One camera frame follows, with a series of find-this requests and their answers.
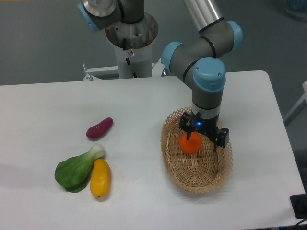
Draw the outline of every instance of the metal pipe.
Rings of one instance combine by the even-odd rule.
[[[201,31],[222,18],[214,0],[183,0],[197,29]]]

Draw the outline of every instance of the orange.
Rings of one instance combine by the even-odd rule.
[[[191,137],[187,140],[187,134],[185,133],[179,140],[179,145],[184,153],[192,154],[197,152],[201,148],[201,137],[196,133],[191,133]]]

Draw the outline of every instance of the silver cylinder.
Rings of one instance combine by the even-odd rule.
[[[215,0],[183,1],[199,31],[222,18],[222,14],[215,3]]]
[[[107,17],[116,8],[116,0],[83,0],[86,10],[97,17]]]
[[[201,119],[211,119],[219,115],[221,109],[221,105],[214,109],[201,109],[197,107],[193,102],[192,102],[192,112],[193,114],[200,113],[201,114]]]

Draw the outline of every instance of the white stand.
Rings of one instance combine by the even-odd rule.
[[[303,83],[305,93],[298,99],[289,112],[284,116],[283,123],[287,127],[307,105],[307,81]]]

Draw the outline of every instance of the blue joint cap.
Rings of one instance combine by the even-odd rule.
[[[234,21],[228,21],[234,31],[234,45],[232,50],[237,49],[243,42],[243,32],[241,27]]]
[[[219,92],[226,84],[226,67],[219,59],[202,58],[194,65],[193,79],[202,90]]]
[[[180,46],[182,43],[180,42],[171,42],[170,44],[168,44],[161,55],[161,61],[162,64],[169,70],[170,69],[170,65],[171,65],[171,60],[172,60],[172,56],[175,52],[175,50],[177,49],[178,46]]]
[[[90,30],[92,32],[98,32],[100,31],[100,29],[95,25],[95,23],[92,21],[92,19],[90,18],[90,16],[88,16],[87,12],[85,11],[85,9],[82,6],[82,3],[80,2],[77,5],[77,8],[83,18],[83,20],[85,21],[85,23],[87,24],[87,26],[90,28]]]

